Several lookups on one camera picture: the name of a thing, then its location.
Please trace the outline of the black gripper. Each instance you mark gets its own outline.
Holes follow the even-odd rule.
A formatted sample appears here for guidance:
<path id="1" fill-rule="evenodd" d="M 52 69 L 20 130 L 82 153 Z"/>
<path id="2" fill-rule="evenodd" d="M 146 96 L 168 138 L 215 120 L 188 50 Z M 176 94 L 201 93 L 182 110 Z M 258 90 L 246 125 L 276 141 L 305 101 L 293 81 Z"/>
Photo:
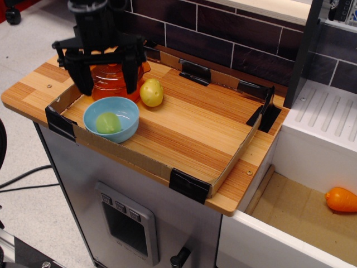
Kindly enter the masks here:
<path id="1" fill-rule="evenodd" d="M 143 36 L 119 32 L 115 27 L 111 8 L 70 8 L 69 11 L 76 21 L 75 37 L 52 44 L 52 48 L 57 51 L 59 65 L 66 67 L 81 93 L 91 96 L 94 86 L 90 70 L 91 60 L 65 60 L 63 50 L 82 50 L 85 55 L 91 55 L 93 51 L 104 52 L 108 48 L 116 47 L 119 51 L 118 60 L 122 63 L 127 94 L 133 94 L 137 90 L 138 67 L 146 61 Z"/>

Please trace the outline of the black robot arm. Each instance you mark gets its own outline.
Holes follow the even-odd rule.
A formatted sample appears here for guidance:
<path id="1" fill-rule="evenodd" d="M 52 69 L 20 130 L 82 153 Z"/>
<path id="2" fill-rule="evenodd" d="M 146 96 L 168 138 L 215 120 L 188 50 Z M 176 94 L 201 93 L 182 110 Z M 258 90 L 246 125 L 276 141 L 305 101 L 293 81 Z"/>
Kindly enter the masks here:
<path id="1" fill-rule="evenodd" d="M 121 64 L 127 93 L 135 92 L 138 68 L 146 61 L 144 37 L 122 33 L 114 22 L 115 13 L 124 11 L 127 1 L 68 1 L 67 6 L 75 17 L 75 36 L 52 44 L 59 66 L 83 94 L 91 95 L 90 67 Z"/>

